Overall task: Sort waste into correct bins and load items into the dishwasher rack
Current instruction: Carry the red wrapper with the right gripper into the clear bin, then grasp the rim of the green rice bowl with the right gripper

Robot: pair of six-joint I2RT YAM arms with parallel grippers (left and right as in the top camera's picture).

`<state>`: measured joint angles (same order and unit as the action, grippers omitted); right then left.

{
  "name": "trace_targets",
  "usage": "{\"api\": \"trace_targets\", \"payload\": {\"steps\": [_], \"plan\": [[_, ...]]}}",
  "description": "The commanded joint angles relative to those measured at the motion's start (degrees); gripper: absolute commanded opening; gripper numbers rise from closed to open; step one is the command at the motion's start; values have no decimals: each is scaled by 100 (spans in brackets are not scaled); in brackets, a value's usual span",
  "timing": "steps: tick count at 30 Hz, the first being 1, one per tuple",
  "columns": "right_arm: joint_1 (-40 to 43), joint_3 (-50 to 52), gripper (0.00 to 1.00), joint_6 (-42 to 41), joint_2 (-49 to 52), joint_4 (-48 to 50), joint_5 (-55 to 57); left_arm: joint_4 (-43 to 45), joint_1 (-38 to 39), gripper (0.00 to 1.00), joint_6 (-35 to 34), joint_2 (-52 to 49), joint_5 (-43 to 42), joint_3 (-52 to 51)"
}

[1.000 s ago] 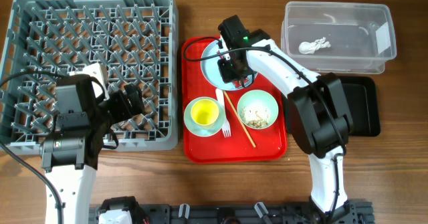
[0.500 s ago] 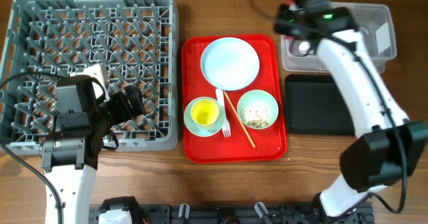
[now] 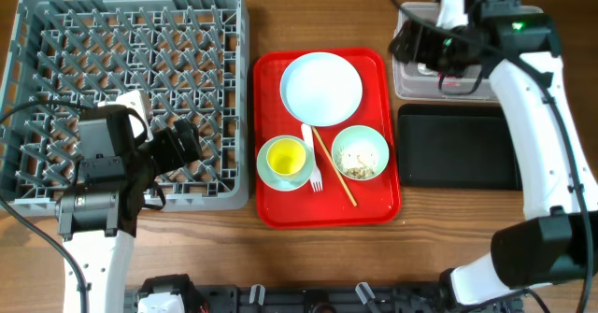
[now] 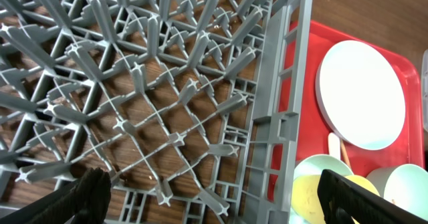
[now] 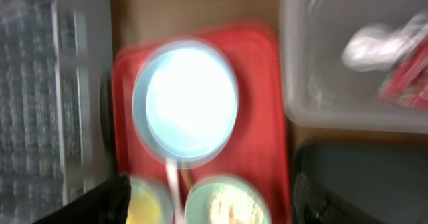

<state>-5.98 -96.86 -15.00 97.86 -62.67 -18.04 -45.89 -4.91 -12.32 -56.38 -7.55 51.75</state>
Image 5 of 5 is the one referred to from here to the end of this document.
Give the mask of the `yellow cup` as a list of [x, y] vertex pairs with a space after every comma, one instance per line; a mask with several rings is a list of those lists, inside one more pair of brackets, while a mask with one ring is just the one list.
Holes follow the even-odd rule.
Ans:
[[126, 224], [158, 224], [162, 221], [161, 204], [148, 186], [131, 184]]

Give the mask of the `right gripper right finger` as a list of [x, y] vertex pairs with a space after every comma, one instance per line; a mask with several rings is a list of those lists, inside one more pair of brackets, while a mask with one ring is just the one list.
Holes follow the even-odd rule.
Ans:
[[293, 188], [293, 222], [297, 224], [381, 224], [319, 182], [298, 173]]

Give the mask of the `light blue plate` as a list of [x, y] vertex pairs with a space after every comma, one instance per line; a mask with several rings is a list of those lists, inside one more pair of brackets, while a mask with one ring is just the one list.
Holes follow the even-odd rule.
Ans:
[[159, 162], [192, 169], [213, 160], [237, 122], [239, 87], [231, 62], [213, 44], [180, 38], [154, 49], [132, 90], [132, 121]]

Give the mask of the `green bowl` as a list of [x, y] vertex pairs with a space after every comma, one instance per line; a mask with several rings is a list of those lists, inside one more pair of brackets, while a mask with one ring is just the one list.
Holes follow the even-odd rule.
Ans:
[[223, 187], [237, 187], [252, 196], [265, 214], [265, 223], [271, 224], [270, 210], [259, 191], [248, 181], [233, 175], [213, 175], [197, 181], [185, 203], [185, 223], [209, 224], [208, 202], [212, 193]]

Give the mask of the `white tissue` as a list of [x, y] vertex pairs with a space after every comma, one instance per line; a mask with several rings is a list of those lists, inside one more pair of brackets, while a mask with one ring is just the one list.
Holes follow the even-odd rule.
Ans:
[[397, 29], [385, 24], [365, 25], [347, 43], [342, 61], [359, 72], [386, 71], [411, 55], [425, 37], [426, 11], [414, 15]]

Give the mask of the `red snack wrapper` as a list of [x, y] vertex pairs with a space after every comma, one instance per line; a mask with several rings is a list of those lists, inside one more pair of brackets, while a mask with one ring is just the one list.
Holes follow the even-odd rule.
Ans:
[[382, 83], [381, 100], [427, 111], [427, 37]]

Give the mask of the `rice and peanut shells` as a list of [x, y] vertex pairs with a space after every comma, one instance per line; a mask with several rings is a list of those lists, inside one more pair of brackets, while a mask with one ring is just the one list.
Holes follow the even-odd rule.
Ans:
[[265, 214], [254, 198], [237, 187], [223, 187], [208, 202], [209, 224], [264, 224]]

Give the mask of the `white plastic fork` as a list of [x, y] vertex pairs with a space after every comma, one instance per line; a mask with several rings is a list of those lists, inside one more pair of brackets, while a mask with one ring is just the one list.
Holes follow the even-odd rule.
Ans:
[[183, 207], [181, 203], [177, 163], [174, 160], [166, 159], [165, 170], [167, 174], [169, 189], [171, 192], [171, 198], [173, 200], [174, 205], [175, 224], [185, 224]]

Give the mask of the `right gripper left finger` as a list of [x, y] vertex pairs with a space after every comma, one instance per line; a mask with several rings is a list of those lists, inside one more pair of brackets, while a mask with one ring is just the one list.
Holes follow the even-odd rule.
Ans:
[[116, 175], [35, 224], [125, 224], [130, 177]]

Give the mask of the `wooden chopstick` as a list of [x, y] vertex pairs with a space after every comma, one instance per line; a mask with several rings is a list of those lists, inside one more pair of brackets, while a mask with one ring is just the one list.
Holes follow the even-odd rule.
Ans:
[[194, 185], [194, 180], [191, 176], [189, 169], [181, 169], [180, 174], [181, 174], [181, 177], [183, 179], [183, 182], [184, 182], [187, 190], [190, 191]]

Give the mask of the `light blue saucer bowl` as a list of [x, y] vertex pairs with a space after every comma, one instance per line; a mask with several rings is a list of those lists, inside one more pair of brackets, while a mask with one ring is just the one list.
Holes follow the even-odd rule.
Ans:
[[167, 191], [166, 187], [158, 182], [158, 181], [149, 181], [146, 179], [142, 179], [136, 176], [130, 177], [130, 186], [131, 184], [148, 186], [154, 192], [160, 203], [161, 211], [162, 211], [162, 221], [158, 224], [169, 224], [174, 220], [174, 206], [171, 201], [171, 196]]

